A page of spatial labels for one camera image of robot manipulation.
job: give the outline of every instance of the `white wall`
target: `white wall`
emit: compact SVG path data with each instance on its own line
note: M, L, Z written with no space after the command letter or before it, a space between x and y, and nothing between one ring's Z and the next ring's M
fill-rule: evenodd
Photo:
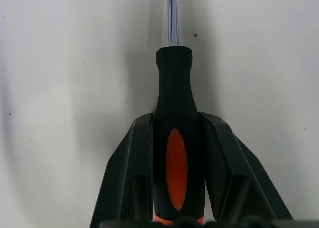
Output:
M296 219L319 219L318 1L179 0L198 109L230 124ZM155 107L166 11L0 0L0 227L88 227L110 154Z

